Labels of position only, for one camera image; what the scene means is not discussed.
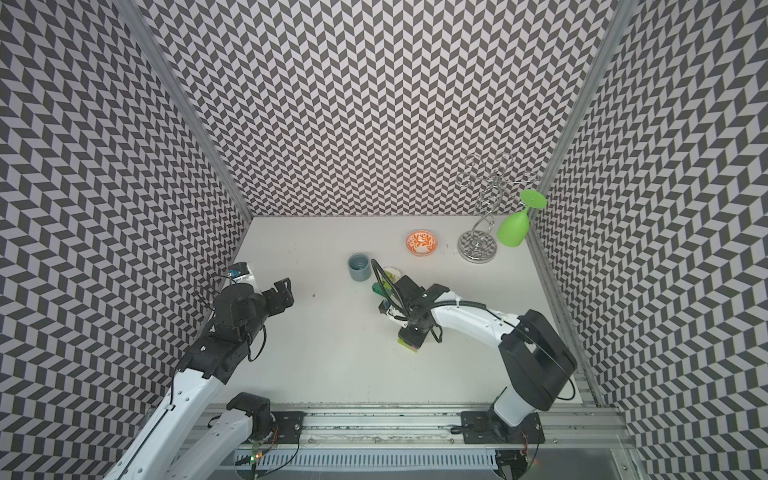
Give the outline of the white long lego brick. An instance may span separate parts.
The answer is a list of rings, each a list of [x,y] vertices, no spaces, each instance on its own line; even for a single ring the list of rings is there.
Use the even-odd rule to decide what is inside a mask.
[[[394,274],[398,275],[399,279],[402,277],[402,273],[398,269],[396,269],[394,267],[385,267],[384,271],[385,272],[388,271],[388,272],[391,272],[391,273],[394,273]]]

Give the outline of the lime long lego brick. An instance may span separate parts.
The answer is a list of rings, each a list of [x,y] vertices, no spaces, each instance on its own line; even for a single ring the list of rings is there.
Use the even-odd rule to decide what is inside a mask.
[[[403,339],[398,339],[398,343],[400,345],[402,345],[403,347],[407,348],[409,351],[412,351],[412,352],[415,352],[415,353],[417,353],[419,351],[419,349],[420,349],[420,347],[414,346],[414,345],[406,342]]]

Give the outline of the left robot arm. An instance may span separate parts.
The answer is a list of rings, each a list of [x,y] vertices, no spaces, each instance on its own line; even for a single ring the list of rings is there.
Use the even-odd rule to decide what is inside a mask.
[[[257,291],[253,277],[241,275],[226,286],[214,300],[206,332],[187,348],[168,392],[107,478],[206,479],[241,444],[275,443],[279,427],[270,400],[240,393],[201,439],[188,450],[182,448],[197,420],[249,356],[266,320],[293,304],[289,279]]]

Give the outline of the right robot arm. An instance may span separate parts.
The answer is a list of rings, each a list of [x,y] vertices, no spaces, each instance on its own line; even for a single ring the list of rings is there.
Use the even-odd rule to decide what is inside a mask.
[[[425,289],[404,276],[379,288],[379,312],[399,325],[398,341],[419,350],[431,336],[457,331],[496,350],[509,385],[492,403],[491,416],[509,427],[549,410],[572,384],[577,361],[546,317],[536,310],[504,313],[434,284]]]

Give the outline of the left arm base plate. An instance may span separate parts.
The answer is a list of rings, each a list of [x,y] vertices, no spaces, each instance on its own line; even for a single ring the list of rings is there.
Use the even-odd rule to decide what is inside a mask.
[[[246,442],[254,445],[298,445],[306,413],[299,410],[277,411],[246,421]]]

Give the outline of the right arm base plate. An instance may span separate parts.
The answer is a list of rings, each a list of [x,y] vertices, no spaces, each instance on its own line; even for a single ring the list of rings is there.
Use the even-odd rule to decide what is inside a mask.
[[[492,411],[462,411],[459,426],[465,444],[521,444],[545,442],[538,413],[527,415],[517,426],[509,426]]]

